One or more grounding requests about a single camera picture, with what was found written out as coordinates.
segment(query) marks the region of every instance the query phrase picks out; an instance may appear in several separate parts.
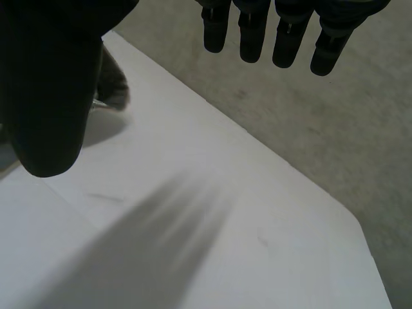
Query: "gray carpet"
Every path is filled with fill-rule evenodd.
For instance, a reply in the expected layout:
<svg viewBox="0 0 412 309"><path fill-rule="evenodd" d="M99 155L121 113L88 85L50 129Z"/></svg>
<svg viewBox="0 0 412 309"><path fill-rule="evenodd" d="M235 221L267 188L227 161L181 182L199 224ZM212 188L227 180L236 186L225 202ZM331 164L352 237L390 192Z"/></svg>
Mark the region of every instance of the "gray carpet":
<svg viewBox="0 0 412 309"><path fill-rule="evenodd" d="M370 17L323 78L309 69L316 17L294 65L272 64L279 21L273 5L256 64L240 60L233 7L218 55L203 49L194 0L141 1L117 27L356 215L394 309L412 304L411 11L411 1L396 0Z"/></svg>

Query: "floor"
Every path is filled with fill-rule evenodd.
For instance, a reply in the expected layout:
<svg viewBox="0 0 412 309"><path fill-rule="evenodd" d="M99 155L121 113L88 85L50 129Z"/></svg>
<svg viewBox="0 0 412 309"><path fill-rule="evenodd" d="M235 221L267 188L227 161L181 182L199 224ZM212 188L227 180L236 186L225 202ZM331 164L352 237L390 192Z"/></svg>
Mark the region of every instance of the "floor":
<svg viewBox="0 0 412 309"><path fill-rule="evenodd" d="M327 77L309 69L313 17L294 65L239 57L232 7L224 50L203 49L193 0L141 1L116 31L345 205L360 221L394 309L412 294L412 2L392 1L352 35Z"/></svg>

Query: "hand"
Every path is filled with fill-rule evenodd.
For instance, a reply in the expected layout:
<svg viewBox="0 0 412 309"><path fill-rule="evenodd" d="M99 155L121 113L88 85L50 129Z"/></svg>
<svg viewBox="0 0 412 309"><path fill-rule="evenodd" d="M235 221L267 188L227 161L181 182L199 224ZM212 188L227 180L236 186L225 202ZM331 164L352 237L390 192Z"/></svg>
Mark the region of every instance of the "hand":
<svg viewBox="0 0 412 309"><path fill-rule="evenodd" d="M223 49L232 0L196 0L202 5L205 48ZM381 11L390 0L275 0L280 16L273 63L288 68L295 60L312 13L321 19L322 32L310 68L316 75L329 74L350 35L368 16ZM233 0L239 8L240 57L249 63L259 60L265 38L271 0Z"/></svg>
<svg viewBox="0 0 412 309"><path fill-rule="evenodd" d="M24 167L49 177L77 159L97 87L101 37L138 0L0 4L0 123Z"/></svg>

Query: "white surface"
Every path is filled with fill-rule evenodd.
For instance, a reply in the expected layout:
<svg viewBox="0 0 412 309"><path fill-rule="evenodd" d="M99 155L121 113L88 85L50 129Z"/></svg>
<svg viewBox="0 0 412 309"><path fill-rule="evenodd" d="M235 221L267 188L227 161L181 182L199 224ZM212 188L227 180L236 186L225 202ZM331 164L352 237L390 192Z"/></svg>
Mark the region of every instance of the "white surface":
<svg viewBox="0 0 412 309"><path fill-rule="evenodd" d="M105 44L131 106L123 118L92 114L91 146L66 174L19 168L0 182L0 308L391 308L342 205L117 34ZM186 184L160 202L177 199L177 223L167 207L135 216L182 171ZM213 185L214 209L232 207L211 242L223 213L185 217L179 196L196 189L188 203L205 208ZM202 239L210 250L192 258Z"/></svg>

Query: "finger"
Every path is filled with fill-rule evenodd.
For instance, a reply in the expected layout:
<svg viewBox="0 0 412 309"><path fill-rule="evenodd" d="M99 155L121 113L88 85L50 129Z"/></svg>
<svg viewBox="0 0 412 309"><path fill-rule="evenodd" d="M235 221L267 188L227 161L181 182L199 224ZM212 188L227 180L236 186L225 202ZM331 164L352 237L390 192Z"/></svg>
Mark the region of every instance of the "finger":
<svg viewBox="0 0 412 309"><path fill-rule="evenodd" d="M289 68L295 61L314 8L305 0L275 0L275 5L281 20L272 61L279 68Z"/></svg>
<svg viewBox="0 0 412 309"><path fill-rule="evenodd" d="M245 62L255 63L260 58L265 40L270 0L233 2L240 10L240 57Z"/></svg>
<svg viewBox="0 0 412 309"><path fill-rule="evenodd" d="M316 0L315 10L320 15L322 32L310 65L319 76L329 74L339 59L352 32L368 16L388 5L390 0Z"/></svg>
<svg viewBox="0 0 412 309"><path fill-rule="evenodd" d="M124 110L130 101L126 76L104 46L97 82L97 100L118 111Z"/></svg>
<svg viewBox="0 0 412 309"><path fill-rule="evenodd" d="M219 53L225 45L229 10L232 0L197 0L202 5L203 42L205 49Z"/></svg>
<svg viewBox="0 0 412 309"><path fill-rule="evenodd" d="M43 13L2 1L0 104L24 167L39 177L67 171L79 155L100 67L100 39L77 40Z"/></svg>

